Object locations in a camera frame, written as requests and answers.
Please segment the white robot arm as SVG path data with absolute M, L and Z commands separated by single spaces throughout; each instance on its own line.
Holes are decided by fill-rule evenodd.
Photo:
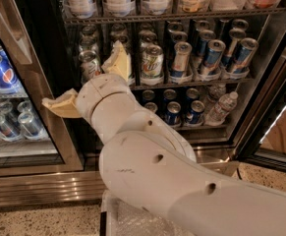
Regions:
M 42 101 L 60 117 L 86 119 L 100 137 L 106 187 L 197 236 L 286 236 L 286 193 L 197 164 L 191 145 L 136 101 L 123 77 L 127 67 L 117 42 L 102 74 Z

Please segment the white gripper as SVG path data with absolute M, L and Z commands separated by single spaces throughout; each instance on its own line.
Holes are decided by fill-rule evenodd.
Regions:
M 103 98 L 114 93 L 130 92 L 126 81 L 132 75 L 131 59 L 121 41 L 114 43 L 111 55 L 103 63 L 102 70 L 106 74 L 85 83 L 79 93 L 71 88 L 56 99 L 43 98 L 42 105 L 62 118 L 82 116 L 90 120 L 96 105 Z

